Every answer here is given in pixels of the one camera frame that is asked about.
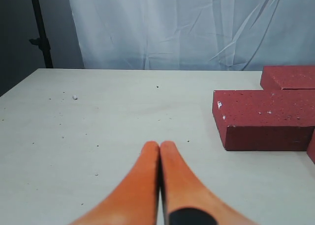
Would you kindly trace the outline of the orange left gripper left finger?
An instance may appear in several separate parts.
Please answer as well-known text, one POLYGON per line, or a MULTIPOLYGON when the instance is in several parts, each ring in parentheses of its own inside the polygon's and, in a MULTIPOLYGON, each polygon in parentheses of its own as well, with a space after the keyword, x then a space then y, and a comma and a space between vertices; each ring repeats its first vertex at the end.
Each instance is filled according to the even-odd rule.
POLYGON ((73 225, 155 225, 159 194, 159 145, 144 144, 126 177, 92 210, 73 225))

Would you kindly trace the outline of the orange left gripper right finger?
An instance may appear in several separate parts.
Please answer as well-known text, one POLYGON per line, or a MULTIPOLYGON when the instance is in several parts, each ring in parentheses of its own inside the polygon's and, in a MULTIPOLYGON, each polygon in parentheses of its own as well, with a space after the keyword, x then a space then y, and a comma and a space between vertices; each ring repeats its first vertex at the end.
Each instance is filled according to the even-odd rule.
POLYGON ((186 164, 174 142, 162 142, 160 162, 166 225, 256 224, 212 193, 186 164))

